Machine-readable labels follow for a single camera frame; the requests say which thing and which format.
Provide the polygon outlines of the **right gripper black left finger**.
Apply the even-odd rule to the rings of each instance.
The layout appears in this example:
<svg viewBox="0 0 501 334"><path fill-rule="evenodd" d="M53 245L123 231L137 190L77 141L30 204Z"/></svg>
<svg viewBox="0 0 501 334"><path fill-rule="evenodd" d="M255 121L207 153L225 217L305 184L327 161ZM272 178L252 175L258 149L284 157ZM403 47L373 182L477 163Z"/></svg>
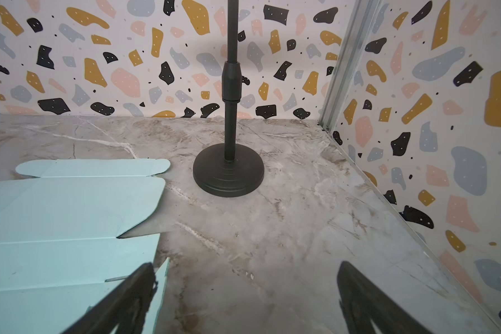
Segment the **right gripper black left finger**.
<svg viewBox="0 0 501 334"><path fill-rule="evenodd" d="M157 279L151 262L142 264L66 333L142 333Z"/></svg>

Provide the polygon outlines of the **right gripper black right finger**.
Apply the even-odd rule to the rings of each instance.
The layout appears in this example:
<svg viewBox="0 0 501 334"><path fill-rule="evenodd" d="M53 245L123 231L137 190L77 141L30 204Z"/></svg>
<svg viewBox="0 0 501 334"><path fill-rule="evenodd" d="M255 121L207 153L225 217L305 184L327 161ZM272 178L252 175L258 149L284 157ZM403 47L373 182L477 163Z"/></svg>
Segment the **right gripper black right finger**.
<svg viewBox="0 0 501 334"><path fill-rule="evenodd" d="M340 265L337 285L350 333L429 332L348 261Z"/></svg>

